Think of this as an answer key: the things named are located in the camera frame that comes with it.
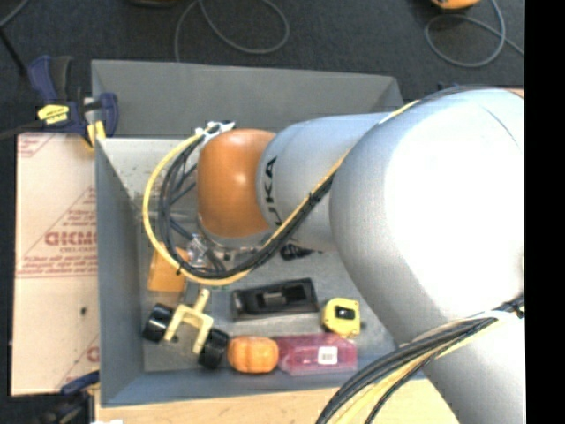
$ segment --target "black carpet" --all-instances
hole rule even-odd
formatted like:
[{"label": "black carpet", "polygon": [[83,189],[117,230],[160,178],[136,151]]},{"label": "black carpet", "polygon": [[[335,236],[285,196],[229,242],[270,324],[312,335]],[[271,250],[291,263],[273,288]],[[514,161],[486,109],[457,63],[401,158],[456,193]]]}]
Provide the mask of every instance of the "black carpet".
[{"label": "black carpet", "polygon": [[[0,21],[22,0],[0,0]],[[524,57],[508,44],[486,65],[462,67],[440,58],[426,43],[426,24],[441,12],[429,0],[269,0],[290,26],[288,40],[265,55],[244,53],[222,42],[198,6],[190,10],[178,36],[179,59],[198,64],[233,64],[393,76],[405,101],[438,86],[524,87]],[[126,0],[30,0],[2,26],[23,63],[41,55],[74,58],[69,88],[90,88],[92,59],[175,61],[175,29],[195,0],[148,8]],[[524,48],[525,0],[496,0],[506,36]],[[277,13],[255,0],[205,0],[218,29],[251,49],[275,46],[284,36]],[[500,21],[483,0],[465,12],[495,30]],[[500,39],[463,22],[442,20],[432,37],[446,55],[465,63],[488,58]],[[0,129],[34,120],[37,96],[19,76],[17,63],[0,42]],[[27,423],[58,403],[57,397],[9,395],[14,245],[14,144],[0,141],[0,422]]]}]

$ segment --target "toy wheel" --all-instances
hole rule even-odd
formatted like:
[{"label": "toy wheel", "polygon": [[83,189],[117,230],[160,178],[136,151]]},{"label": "toy wheel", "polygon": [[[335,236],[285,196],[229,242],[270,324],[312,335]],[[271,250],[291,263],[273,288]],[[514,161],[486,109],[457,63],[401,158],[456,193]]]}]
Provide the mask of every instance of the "toy wheel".
[{"label": "toy wheel", "polygon": [[218,329],[211,329],[198,357],[199,364],[208,369],[216,369],[220,366],[229,341],[230,337],[226,333]]},{"label": "toy wheel", "polygon": [[153,307],[153,310],[151,311],[151,314],[147,319],[145,328],[143,329],[141,336],[143,336],[148,341],[158,343],[162,340],[162,337],[165,336],[165,331],[169,326],[172,316],[172,308],[157,303]]}]

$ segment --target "pink container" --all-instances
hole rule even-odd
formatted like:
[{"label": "pink container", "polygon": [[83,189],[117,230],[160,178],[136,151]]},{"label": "pink container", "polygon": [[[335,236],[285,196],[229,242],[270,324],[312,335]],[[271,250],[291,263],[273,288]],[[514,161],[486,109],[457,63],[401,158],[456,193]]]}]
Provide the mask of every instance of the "pink container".
[{"label": "pink container", "polygon": [[357,370],[357,347],[335,333],[275,338],[278,367],[290,375],[314,375]]}]

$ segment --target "wooden table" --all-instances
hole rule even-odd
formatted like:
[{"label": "wooden table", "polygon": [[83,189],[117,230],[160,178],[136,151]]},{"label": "wooden table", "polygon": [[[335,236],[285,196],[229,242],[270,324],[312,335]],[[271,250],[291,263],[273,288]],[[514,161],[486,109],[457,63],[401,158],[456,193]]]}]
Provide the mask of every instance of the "wooden table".
[{"label": "wooden table", "polygon": [[[95,413],[99,421],[122,420],[124,424],[313,424],[336,391],[294,391],[110,408],[101,408],[96,401]],[[440,393],[427,379],[414,379],[404,385],[375,420],[376,424],[457,422]]]}]

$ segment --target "cardboard sheet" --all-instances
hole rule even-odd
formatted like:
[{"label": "cardboard sheet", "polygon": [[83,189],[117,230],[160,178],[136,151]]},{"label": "cardboard sheet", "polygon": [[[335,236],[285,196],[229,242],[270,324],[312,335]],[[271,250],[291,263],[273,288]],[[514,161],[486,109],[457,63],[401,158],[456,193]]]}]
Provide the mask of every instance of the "cardboard sheet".
[{"label": "cardboard sheet", "polygon": [[99,363],[94,151],[19,137],[11,394],[59,390]]}]

